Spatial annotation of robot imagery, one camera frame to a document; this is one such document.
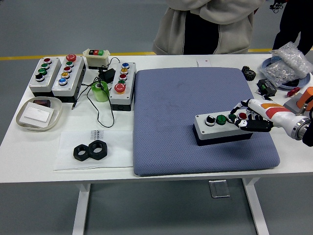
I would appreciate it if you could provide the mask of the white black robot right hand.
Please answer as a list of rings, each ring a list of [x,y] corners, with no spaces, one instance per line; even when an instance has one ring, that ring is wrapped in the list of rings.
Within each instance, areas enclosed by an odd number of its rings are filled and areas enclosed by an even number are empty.
[[[294,126],[302,119],[301,116],[296,116],[284,106],[270,100],[243,100],[230,113],[234,114],[242,107],[247,107],[262,117],[248,120],[230,117],[231,122],[244,131],[269,132],[272,127],[282,127],[287,134],[291,134]]]

